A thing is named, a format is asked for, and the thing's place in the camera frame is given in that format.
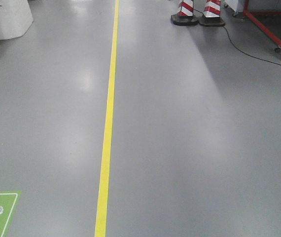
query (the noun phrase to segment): traffic cone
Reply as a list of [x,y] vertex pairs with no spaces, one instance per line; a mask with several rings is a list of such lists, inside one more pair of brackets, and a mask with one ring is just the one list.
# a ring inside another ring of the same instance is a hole
[[220,18],[220,0],[207,0],[203,16],[199,18],[202,26],[224,26],[225,22]]
[[171,16],[171,21],[178,26],[193,26],[199,19],[193,14],[194,0],[180,0],[178,13]]

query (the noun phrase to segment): white cabinet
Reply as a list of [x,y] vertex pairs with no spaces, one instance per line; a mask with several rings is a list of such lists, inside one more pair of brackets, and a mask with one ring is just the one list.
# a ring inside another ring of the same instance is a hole
[[225,4],[230,6],[231,9],[237,14],[238,12],[242,12],[244,9],[244,1],[243,0],[225,0]]
[[[242,12],[244,9],[244,0],[225,0],[226,5],[230,6],[236,13]],[[281,10],[281,0],[250,0],[249,10]]]

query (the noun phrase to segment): black cable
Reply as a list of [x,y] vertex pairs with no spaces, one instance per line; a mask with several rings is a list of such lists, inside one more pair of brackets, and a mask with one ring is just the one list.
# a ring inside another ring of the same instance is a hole
[[226,28],[226,27],[223,27],[223,28],[225,29],[225,31],[226,31],[226,33],[227,33],[227,36],[228,36],[228,39],[229,39],[231,45],[232,45],[236,50],[238,50],[239,52],[241,52],[241,53],[243,53],[243,54],[245,54],[245,55],[247,55],[247,56],[249,56],[249,57],[251,57],[251,58],[255,58],[255,59],[258,59],[258,60],[261,60],[261,61],[264,61],[264,62],[268,62],[268,63],[272,63],[272,64],[275,64],[275,65],[281,66],[281,64],[279,64],[279,63],[275,63],[275,62],[272,62],[272,61],[269,61],[269,60],[265,60],[265,59],[262,59],[262,58],[258,58],[258,57],[255,57],[255,56],[252,56],[252,55],[250,55],[250,54],[248,54],[248,53],[243,52],[241,49],[239,49],[239,48],[233,43],[233,41],[232,41],[231,38],[230,38],[230,35],[229,35],[229,32],[228,32],[227,28]]
[[195,11],[197,11],[197,12],[199,12],[199,13],[203,14],[203,12],[201,12],[201,11],[199,11],[199,10],[195,10]]

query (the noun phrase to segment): cone base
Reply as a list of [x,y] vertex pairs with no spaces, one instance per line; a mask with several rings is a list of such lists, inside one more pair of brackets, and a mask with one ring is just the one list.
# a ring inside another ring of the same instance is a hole
[[175,14],[171,16],[171,21],[177,26],[194,26],[199,23],[199,19],[195,15],[181,17],[178,14]]
[[199,18],[199,23],[201,26],[224,26],[225,22],[220,17],[208,19],[209,17],[205,17],[204,15]]

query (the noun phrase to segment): white pot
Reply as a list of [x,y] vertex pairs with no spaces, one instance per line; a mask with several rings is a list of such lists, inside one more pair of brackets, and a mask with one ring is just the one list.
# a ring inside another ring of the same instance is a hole
[[27,0],[0,1],[0,40],[23,36],[33,22]]

